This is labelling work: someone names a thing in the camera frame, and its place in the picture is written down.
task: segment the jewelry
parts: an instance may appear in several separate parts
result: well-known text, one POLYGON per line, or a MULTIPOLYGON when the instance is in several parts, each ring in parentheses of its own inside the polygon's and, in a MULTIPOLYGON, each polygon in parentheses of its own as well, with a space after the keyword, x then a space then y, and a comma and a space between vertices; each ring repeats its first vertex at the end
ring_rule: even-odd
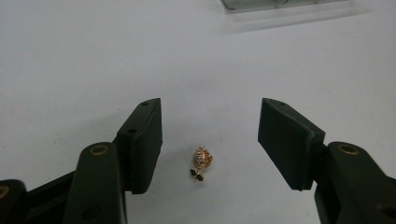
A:
POLYGON ((210 162, 213 161, 212 155, 210 155, 205 147, 198 147, 192 155, 192 161, 194 162, 196 171, 190 169, 191 175, 195 176, 195 179, 203 181, 204 178, 201 176, 201 171, 210 166, 210 162))

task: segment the small gold object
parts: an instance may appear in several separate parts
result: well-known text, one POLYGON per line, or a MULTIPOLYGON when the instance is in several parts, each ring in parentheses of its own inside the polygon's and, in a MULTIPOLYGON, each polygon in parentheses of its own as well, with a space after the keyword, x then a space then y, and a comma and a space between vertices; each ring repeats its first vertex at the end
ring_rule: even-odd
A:
POLYGON ((204 178, 201 176, 201 171, 210 166, 210 162, 213 161, 212 155, 205 147, 198 147, 192 155, 192 161, 196 170, 190 169, 191 174, 195 176, 195 179, 203 181, 204 178))

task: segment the white surface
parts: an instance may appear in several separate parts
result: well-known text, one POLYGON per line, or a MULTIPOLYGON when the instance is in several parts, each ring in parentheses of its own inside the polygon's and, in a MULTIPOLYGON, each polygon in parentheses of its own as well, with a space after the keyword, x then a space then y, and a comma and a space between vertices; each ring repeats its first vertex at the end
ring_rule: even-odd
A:
POLYGON ((284 101, 396 176, 396 2, 227 13, 218 0, 1 1, 0 179, 28 189, 161 97, 163 148, 132 223, 319 223, 257 142, 284 101), (214 156, 189 176, 194 149, 214 156))

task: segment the white table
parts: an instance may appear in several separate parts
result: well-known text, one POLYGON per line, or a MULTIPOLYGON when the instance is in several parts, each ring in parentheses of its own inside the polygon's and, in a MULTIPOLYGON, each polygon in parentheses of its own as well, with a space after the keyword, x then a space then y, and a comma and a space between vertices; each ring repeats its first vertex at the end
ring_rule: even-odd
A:
POLYGON ((257 142, 262 97, 396 176, 396 2, 342 4, 1 1, 0 179, 30 190, 73 171, 161 97, 162 154, 148 192, 127 193, 131 223, 319 223, 314 191, 290 190, 257 142), (214 156, 203 183, 198 146, 214 156))

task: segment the black bead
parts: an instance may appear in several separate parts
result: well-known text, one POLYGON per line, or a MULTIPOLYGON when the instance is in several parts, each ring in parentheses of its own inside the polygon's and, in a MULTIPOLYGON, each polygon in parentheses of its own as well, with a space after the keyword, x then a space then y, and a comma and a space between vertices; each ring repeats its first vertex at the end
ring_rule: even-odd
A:
POLYGON ((201 175, 197 175, 195 178, 197 178, 199 181, 204 181, 204 177, 201 175))

